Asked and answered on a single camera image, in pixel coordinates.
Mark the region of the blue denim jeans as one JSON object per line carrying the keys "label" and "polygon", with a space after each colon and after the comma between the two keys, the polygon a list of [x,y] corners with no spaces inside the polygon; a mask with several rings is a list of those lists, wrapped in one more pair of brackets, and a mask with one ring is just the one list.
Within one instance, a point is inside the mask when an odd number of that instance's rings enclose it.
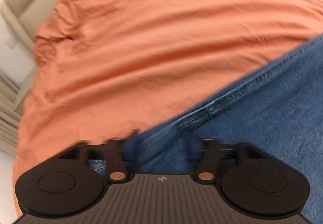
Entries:
{"label": "blue denim jeans", "polygon": [[246,141],[295,168],[310,183],[303,215],[322,223],[322,37],[140,133],[137,170],[191,172],[184,131],[223,144]]}

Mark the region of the orange duvet cover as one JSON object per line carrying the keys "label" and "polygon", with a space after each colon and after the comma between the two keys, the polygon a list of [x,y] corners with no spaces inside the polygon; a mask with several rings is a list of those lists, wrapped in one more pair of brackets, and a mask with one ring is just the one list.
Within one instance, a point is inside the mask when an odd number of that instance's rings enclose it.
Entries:
{"label": "orange duvet cover", "polygon": [[13,179],[143,133],[322,37],[322,0],[58,0],[38,29]]}

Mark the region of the beige pleated curtain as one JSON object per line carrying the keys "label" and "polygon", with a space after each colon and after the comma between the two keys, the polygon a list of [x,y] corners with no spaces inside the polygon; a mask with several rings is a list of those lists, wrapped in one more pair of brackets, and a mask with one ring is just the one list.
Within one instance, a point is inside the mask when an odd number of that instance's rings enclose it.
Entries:
{"label": "beige pleated curtain", "polygon": [[23,114],[24,92],[1,71],[0,133],[1,151],[15,157],[18,127]]}

